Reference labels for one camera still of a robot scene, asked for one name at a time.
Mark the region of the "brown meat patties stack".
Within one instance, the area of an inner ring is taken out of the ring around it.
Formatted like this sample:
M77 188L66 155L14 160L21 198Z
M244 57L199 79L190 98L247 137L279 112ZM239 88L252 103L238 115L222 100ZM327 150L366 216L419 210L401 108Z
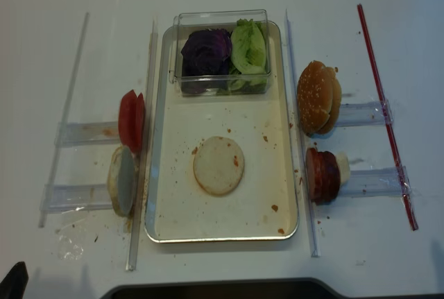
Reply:
M308 148L305 164L310 201L317 205L332 202L338 196L341 186L339 166L334 154Z

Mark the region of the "clear holder under pale bun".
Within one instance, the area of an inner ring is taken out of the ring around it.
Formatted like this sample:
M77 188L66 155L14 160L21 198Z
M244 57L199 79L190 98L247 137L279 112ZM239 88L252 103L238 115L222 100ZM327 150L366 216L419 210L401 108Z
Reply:
M40 210L49 213L112 209L105 184L47 185Z

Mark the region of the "clear holder under tomatoes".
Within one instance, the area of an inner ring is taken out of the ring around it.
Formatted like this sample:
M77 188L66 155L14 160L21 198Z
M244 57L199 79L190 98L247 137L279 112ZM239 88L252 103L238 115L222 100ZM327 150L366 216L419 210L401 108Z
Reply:
M116 121L95 123L59 123L54 144L57 147L119 144Z

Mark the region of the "green lettuce leaves in container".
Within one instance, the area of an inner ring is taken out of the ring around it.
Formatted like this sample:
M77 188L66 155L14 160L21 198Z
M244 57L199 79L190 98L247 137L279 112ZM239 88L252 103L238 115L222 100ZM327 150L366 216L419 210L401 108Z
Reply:
M228 81L231 94L265 92L268 78L257 77L266 73L266 42L261 24L252 19L239 19L231 36L230 75L256 75Z

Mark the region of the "burger bun rear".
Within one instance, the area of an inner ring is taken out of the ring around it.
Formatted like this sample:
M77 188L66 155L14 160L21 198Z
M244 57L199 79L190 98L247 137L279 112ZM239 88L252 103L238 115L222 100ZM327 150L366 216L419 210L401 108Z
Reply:
M333 129L337 119L339 118L339 110L341 106L341 86L336 78L336 72L332 67L327 67L326 70L332 79L332 107L328 121L317 132L319 135L325 135Z

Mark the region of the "red plastic rod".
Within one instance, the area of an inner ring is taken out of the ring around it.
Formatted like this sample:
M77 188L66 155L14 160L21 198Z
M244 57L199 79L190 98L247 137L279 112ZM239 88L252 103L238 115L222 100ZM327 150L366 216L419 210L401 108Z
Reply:
M373 77L375 80L377 94L379 97L379 101L382 104L382 113L384 115L384 118L388 119L388 123L385 123L385 126L386 126L386 130L387 130L387 134L388 134L388 140L390 143L393 160L394 160L395 167L396 167L396 170L398 173L398 182L400 184L400 189L401 189L401 194L402 194L402 202L403 202L403 205L405 208L405 212L407 214L407 219L408 219L410 228L412 231L416 231L419 229L419 226L418 226L418 223L416 220L416 215L414 213L413 203L411 201L410 184L408 181L408 175L407 175L407 171L403 167L403 163L402 163L400 153L398 150L398 145L396 142L395 133L393 131L393 123L390 120L392 115L391 115L391 110L389 108L389 101L386 99L385 94L384 94L384 89L382 86L381 78L379 75L379 70L377 68L377 62L375 59L375 54L373 51L373 46L371 43L370 33L368 31L368 26L366 23L364 9L361 4L357 4L357 11L359 14L359 20L360 20L361 28L362 28L365 43L366 43L366 49L368 52L368 57L370 60L370 65L371 65Z

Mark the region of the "clear holder under patties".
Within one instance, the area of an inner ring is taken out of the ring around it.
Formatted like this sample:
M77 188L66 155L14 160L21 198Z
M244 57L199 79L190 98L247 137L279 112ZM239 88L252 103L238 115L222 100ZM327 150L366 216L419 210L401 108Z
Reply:
M338 197L398 197L403 194L417 194L411 189L405 166L401 169L351 171L350 179L340 188Z

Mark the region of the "clear holder under burger buns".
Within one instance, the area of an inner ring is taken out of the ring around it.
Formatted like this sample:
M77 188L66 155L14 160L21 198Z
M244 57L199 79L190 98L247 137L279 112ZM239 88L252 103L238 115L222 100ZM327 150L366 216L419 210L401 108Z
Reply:
M336 127L385 126L393 123L388 101L346 103L340 106Z

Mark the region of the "purple cabbage leaves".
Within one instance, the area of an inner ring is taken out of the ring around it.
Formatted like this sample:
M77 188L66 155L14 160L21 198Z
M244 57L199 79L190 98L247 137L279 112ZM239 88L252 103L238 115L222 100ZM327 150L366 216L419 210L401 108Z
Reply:
M230 33L224 28L205 29L193 32L181 50L182 77L181 91L188 95L202 94L207 89L228 89L226 80L190 81L192 77L218 76L229 74L232 43Z

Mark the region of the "clear rail of tray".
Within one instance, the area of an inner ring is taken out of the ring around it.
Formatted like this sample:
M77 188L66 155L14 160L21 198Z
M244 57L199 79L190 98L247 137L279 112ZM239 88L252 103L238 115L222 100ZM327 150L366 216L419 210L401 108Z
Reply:
M287 56L289 62L289 73L291 77L291 84L293 90L291 91L293 102L294 102L294 117L296 122L296 135L298 141L298 158L300 163L300 175L302 178L302 182L300 183L301 190L303 191L303 203L305 205L305 214L306 214L306 222L307 222L307 230L309 235L309 247L310 247L310 255L314 258L319 258L321 256L320 249L318 247L318 235L316 232L316 215L313 209L313 205L309 198L309 186L307 179L307 171L306 171L306 163L305 163L305 153L306 153L306 143L305 143L305 134L302 131L300 125L300 115L299 115L299 107L297 102L297 92L296 86L298 77L296 75L296 64L295 64L295 53L293 47L293 34L291 30L291 21L289 19L288 10L285 10L284 15L285 21L285 34L287 39Z
M137 253L139 246L140 226L142 222L142 201L144 194L144 183L146 174L146 163L148 157L149 133L150 133L150 117L151 103L153 96L153 81L155 75L155 62L157 55L157 17L153 18L153 25L150 34L150 42L148 48L148 68L146 75L145 90L145 114L144 126L142 131L142 151L139 156L139 171L137 176L137 194L133 210L133 222L130 233L130 243L128 250L128 258L126 262L126 271L132 272L137 268Z

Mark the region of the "sesame burger bun top front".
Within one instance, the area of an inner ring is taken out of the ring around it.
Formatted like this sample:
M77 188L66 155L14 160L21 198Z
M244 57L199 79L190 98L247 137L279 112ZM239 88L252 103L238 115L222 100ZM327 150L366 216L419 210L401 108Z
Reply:
M297 85L300 127L306 135L317 133L329 120L333 104L333 80L327 67L311 61Z

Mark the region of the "red tomato slice rear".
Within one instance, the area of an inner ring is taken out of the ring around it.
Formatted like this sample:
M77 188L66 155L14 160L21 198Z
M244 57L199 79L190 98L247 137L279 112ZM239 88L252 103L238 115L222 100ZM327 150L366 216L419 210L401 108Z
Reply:
M145 119L145 102L143 94L140 93L136 100L135 106L135 135L134 135L134 151L133 153L139 153L142 149L142 138Z

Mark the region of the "pale bun slice upright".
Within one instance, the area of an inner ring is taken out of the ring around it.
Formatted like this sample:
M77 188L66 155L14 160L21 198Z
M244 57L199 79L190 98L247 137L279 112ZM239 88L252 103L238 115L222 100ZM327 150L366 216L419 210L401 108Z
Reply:
M136 165L127 146L118 147L112 154L107 190L114 212L118 216L129 217L136 195Z

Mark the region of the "silver metal baking tray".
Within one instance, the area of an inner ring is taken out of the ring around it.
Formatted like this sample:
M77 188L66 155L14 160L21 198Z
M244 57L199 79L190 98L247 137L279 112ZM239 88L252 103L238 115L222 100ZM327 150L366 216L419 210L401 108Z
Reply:
M158 243L282 240L298 227L298 145L286 95L281 32L268 24L271 85L264 94L183 96L169 80L174 33L164 34L157 89L145 230ZM245 157L227 195L205 192L193 173L197 150L227 137Z

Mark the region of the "bottom bun slice on tray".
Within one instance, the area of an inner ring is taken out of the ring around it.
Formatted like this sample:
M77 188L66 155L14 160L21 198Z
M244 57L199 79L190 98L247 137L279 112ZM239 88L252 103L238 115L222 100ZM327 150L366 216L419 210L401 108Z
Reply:
M233 139L213 136L196 151L193 173L198 185L213 196L229 194L239 185L245 169L241 147Z

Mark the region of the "red tomato slice front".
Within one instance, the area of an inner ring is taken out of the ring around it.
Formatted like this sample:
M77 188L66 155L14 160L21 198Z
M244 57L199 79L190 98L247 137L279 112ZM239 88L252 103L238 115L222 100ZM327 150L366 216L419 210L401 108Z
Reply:
M133 153L137 149L135 142L135 108L137 96L134 90L126 93L120 102L118 130L119 138L124 146L127 146Z

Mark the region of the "black object bottom left corner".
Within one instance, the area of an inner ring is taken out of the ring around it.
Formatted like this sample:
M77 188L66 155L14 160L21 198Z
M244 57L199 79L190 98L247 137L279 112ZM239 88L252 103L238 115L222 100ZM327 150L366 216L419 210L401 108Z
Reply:
M25 262L17 262L0 284L0 299L22 299L28 283Z

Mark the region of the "red tomato slice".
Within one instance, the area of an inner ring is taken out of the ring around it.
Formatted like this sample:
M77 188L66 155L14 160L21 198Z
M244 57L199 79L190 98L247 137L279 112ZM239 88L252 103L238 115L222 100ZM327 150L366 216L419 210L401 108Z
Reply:
M135 108L137 96L134 90L126 93L120 102L118 130L119 138L124 146L127 146L133 153L137 149L135 142Z
M136 100L135 106L135 135L134 135L134 151L133 153L139 153L142 149L142 138L145 119L145 102L143 94L140 93Z

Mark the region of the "clear rail left of tray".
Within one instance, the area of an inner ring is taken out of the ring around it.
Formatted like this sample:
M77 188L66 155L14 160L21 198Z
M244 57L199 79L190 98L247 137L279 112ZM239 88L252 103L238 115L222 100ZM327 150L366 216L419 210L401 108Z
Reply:
M153 81L155 75L155 62L157 55L157 17L153 18L153 25L150 34L150 42L148 48L148 68L146 75L145 90L145 114L144 126L142 131L142 151L139 156L139 171L137 176L137 194L133 210L133 222L130 233L130 243L128 250L128 258L126 262L126 271L132 272L137 268L137 253L139 246L140 226L142 222L142 201L144 194L144 183L146 174L146 163L148 157L149 133L150 133L150 117L151 103L153 96Z

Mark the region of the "clear rail right of tray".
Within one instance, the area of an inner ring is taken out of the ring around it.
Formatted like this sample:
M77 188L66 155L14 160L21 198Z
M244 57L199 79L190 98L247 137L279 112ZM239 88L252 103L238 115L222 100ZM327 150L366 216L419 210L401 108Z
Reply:
M305 153L306 153L306 143L305 143L305 134L302 131L300 125L300 115L299 115L299 107L297 102L297 92L296 86L298 77L296 75L296 64L295 64L295 53L293 47L293 34L291 30L291 21L289 19L288 10L285 10L284 15L285 21L285 34L287 39L287 56L289 62L289 73L291 77L291 84L293 90L291 91L293 102L294 102L294 117L296 122L296 135L298 141L298 158L300 163L300 175L302 178L302 182L300 183L301 190L303 191L303 203L305 205L305 214L306 214L306 222L307 222L307 230L309 235L309 247L310 247L310 255L314 258L319 258L321 256L320 249L318 247L318 235L316 232L316 215L313 209L313 205L309 198L309 186L307 179L307 171L306 171L306 163L305 163Z

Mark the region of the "clear plastic vegetable container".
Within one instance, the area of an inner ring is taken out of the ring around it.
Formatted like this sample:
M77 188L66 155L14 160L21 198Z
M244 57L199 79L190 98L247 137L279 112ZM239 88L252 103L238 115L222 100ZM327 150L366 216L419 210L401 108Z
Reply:
M271 53L264 9L181 13L172 31L169 80L183 95L267 91Z

